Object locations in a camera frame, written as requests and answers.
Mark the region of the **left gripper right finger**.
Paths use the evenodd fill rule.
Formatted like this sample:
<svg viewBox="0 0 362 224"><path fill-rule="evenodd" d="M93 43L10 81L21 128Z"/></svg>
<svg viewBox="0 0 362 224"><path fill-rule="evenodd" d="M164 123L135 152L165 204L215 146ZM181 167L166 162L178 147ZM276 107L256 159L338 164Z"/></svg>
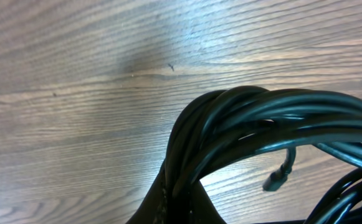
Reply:
<svg viewBox="0 0 362 224"><path fill-rule="evenodd" d="M226 224L200 182L190 191L189 222L192 224Z"/></svg>

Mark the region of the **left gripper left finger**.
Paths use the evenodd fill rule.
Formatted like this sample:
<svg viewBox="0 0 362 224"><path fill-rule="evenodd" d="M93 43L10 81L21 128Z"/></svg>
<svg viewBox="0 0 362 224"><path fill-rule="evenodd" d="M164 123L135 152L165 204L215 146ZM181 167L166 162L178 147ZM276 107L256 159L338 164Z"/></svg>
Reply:
<svg viewBox="0 0 362 224"><path fill-rule="evenodd" d="M158 175L152 183L148 193L144 197L136 212L126 224L153 224L163 223L165 206L163 200L166 197L164 162Z"/></svg>

